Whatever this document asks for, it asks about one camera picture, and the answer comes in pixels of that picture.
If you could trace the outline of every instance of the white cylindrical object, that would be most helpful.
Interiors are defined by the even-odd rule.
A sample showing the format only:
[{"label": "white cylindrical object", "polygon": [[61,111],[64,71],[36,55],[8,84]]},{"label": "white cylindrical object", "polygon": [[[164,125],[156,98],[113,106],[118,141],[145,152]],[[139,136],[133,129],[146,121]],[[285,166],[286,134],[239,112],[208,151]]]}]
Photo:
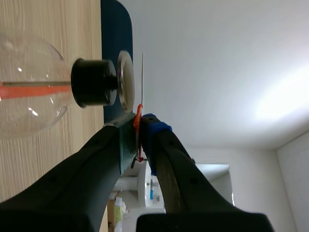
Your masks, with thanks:
[{"label": "white cylindrical object", "polygon": [[137,177],[120,177],[113,191],[137,191]]}]

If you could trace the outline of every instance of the orange clip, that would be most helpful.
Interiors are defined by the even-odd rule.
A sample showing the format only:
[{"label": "orange clip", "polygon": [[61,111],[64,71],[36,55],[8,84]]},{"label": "orange clip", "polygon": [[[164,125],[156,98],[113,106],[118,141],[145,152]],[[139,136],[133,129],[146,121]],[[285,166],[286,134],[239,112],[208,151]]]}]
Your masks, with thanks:
[{"label": "orange clip", "polygon": [[[137,107],[137,112],[136,112],[136,116],[135,116],[135,119],[134,119],[134,123],[133,123],[133,126],[135,128],[135,133],[137,135],[139,135],[139,132],[140,132],[140,121],[141,121],[141,110],[143,108],[143,105],[142,104],[139,104],[138,107]],[[138,147],[138,150],[139,150],[139,159],[138,161],[139,162],[142,162],[143,161],[143,157],[141,156],[141,144],[140,144],[140,138],[138,136],[138,144],[139,144],[139,147]]]}]

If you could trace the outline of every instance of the glass flask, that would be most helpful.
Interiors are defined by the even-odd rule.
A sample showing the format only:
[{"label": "glass flask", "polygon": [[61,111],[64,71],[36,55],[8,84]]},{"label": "glass flask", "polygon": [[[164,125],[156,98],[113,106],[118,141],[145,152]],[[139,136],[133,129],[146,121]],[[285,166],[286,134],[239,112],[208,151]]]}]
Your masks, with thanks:
[{"label": "glass flask", "polygon": [[70,97],[70,71],[52,45],[26,33],[0,31],[0,138],[54,125]]},{"label": "glass flask", "polygon": [[0,139],[54,125],[74,100],[82,108],[113,105],[119,93],[124,112],[132,112],[134,75],[128,52],[119,53],[117,68],[110,60],[80,58],[70,73],[45,40],[0,31]]}]

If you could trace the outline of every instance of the clear glass bulb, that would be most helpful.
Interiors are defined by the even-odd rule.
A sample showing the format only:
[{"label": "clear glass bulb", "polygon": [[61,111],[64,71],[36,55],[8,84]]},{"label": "clear glass bulb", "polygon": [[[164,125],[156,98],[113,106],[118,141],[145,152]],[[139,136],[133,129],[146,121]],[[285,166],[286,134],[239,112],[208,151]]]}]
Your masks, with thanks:
[{"label": "clear glass bulb", "polygon": [[54,125],[70,98],[70,71],[52,45],[23,32],[0,31],[0,138]]}]

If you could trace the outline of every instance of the metal rod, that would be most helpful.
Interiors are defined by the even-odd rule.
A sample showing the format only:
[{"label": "metal rod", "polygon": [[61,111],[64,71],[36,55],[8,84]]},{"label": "metal rod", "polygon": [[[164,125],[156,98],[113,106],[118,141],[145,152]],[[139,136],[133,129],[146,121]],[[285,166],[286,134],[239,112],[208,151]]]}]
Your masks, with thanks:
[{"label": "metal rod", "polygon": [[32,86],[70,86],[70,81],[33,81],[33,82],[0,82],[0,86],[32,87]]}]

